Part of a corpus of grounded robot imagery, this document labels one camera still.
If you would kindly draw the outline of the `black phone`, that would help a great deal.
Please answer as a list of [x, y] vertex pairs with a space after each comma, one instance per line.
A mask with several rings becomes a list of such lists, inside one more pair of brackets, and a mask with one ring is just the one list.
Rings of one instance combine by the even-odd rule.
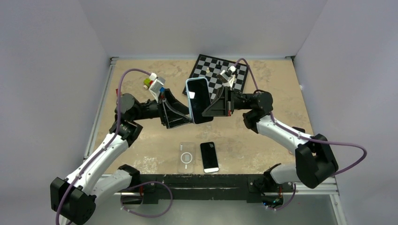
[[200, 151], [201, 151], [204, 173], [219, 172], [215, 143], [214, 142], [201, 143]]

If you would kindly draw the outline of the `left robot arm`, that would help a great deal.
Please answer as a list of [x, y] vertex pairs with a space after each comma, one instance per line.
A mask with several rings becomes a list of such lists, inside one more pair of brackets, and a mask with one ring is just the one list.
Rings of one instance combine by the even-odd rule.
[[51, 208], [55, 223], [85, 224], [105, 198], [126, 189], [129, 192], [151, 185], [142, 182], [140, 171], [120, 166], [102, 179], [105, 170], [138, 139], [143, 127], [137, 120], [160, 118], [166, 128], [189, 124], [189, 108], [178, 101], [170, 89], [162, 88], [154, 100], [140, 103], [131, 94], [119, 94], [115, 121], [102, 144], [66, 178], [55, 178], [50, 185]]

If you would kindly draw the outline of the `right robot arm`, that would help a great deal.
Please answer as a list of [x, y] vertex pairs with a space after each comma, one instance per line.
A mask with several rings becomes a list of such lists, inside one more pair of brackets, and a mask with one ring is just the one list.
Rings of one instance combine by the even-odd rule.
[[235, 110], [247, 111], [242, 115], [247, 129], [272, 139], [295, 157], [293, 164], [276, 164], [264, 172], [266, 189], [274, 191], [288, 182], [301, 182], [314, 189], [338, 171], [327, 138], [321, 134], [309, 135], [278, 121], [272, 113], [273, 98], [269, 92], [257, 90], [246, 94], [222, 87], [210, 105], [200, 112], [204, 117], [226, 117]]

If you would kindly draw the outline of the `clear phone case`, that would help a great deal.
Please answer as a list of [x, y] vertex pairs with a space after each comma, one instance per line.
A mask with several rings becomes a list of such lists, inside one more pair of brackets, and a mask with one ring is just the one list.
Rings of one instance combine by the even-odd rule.
[[181, 142], [179, 144], [178, 168], [180, 174], [194, 172], [196, 145], [193, 142]]

